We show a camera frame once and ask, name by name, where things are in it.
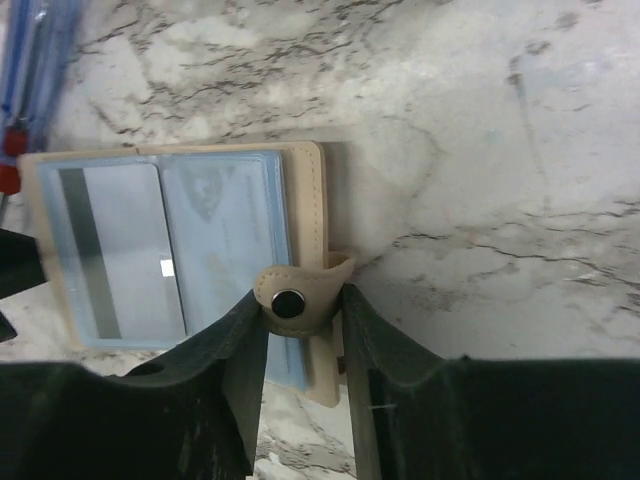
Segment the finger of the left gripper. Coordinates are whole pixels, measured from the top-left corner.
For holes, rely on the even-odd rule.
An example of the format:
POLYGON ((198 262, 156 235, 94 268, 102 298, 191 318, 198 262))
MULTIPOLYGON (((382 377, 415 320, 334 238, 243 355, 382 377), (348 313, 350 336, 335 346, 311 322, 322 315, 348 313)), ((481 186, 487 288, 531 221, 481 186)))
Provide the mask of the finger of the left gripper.
POLYGON ((1 230, 1 299, 46 282, 36 240, 33 237, 1 230))

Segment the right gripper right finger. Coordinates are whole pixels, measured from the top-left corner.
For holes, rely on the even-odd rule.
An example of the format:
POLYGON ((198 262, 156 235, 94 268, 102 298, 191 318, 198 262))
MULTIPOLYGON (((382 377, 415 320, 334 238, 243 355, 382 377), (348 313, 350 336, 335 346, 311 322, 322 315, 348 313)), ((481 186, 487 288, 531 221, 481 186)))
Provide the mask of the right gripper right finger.
POLYGON ((361 479, 635 479, 639 364, 447 360, 341 293, 361 479))

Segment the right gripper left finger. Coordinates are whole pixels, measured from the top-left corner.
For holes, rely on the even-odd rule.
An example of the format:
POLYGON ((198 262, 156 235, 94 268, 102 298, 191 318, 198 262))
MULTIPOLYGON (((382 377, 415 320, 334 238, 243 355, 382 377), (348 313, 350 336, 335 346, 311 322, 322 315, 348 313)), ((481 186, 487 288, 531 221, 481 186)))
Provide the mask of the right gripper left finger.
POLYGON ((252 473, 268 334, 245 295, 123 376, 1 367, 5 479, 243 479, 252 473))

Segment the blue red screwdriver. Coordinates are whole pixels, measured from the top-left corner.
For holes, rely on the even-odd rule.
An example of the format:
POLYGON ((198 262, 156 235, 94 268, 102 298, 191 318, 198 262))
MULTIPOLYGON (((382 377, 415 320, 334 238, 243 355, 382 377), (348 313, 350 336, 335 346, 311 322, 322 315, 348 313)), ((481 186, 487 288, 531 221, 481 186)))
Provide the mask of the blue red screwdriver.
POLYGON ((1 212, 21 191, 18 158, 42 152, 80 24, 81 1, 11 1, 1 61, 1 212))

